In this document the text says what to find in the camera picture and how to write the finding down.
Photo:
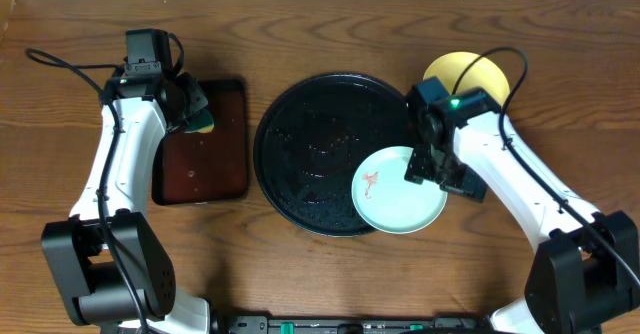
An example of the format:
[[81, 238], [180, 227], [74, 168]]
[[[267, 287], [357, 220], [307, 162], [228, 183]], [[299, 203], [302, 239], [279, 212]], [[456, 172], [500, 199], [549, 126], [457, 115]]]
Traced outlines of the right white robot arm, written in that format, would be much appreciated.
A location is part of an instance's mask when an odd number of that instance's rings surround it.
[[501, 333], [588, 333], [639, 306], [639, 235], [624, 212], [605, 215], [569, 189], [474, 88], [413, 88], [409, 117], [422, 143], [406, 180], [481, 201], [493, 191], [534, 251], [524, 295], [488, 318]]

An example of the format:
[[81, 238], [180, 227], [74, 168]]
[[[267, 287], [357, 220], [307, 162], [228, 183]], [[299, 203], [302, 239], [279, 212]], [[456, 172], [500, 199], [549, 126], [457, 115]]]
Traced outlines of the green yellow sponge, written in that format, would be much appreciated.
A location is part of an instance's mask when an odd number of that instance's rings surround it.
[[207, 109], [200, 110], [185, 126], [184, 132], [189, 133], [210, 133], [215, 127], [212, 114]]

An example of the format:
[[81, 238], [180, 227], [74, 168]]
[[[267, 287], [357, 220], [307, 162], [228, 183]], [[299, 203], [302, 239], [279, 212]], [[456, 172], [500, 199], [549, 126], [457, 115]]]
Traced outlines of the light blue plate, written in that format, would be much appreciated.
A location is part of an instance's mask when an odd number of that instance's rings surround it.
[[447, 193], [438, 185], [404, 179], [412, 152], [406, 146], [381, 149], [368, 156], [353, 176], [353, 205], [379, 231], [408, 234], [422, 230], [444, 209]]

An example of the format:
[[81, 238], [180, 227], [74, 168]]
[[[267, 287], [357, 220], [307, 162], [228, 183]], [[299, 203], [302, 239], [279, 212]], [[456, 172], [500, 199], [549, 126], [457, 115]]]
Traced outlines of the yellow plate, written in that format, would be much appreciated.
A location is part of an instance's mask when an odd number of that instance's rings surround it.
[[[453, 52], [437, 58], [424, 72], [423, 79], [436, 77], [449, 94], [462, 72], [478, 54], [471, 52]], [[503, 105], [510, 93], [510, 85], [502, 70], [488, 58], [476, 62], [463, 76], [456, 92], [465, 92], [472, 88], [484, 89], [500, 105]]]

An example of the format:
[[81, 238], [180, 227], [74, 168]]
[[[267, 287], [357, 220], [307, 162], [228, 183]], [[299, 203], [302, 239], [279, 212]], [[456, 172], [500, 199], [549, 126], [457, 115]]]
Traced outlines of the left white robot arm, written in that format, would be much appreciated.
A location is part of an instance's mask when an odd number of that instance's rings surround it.
[[179, 289], [147, 219], [161, 141], [207, 99], [183, 73], [111, 78], [100, 95], [102, 131], [87, 183], [41, 246], [71, 322], [112, 333], [208, 333], [209, 303]]

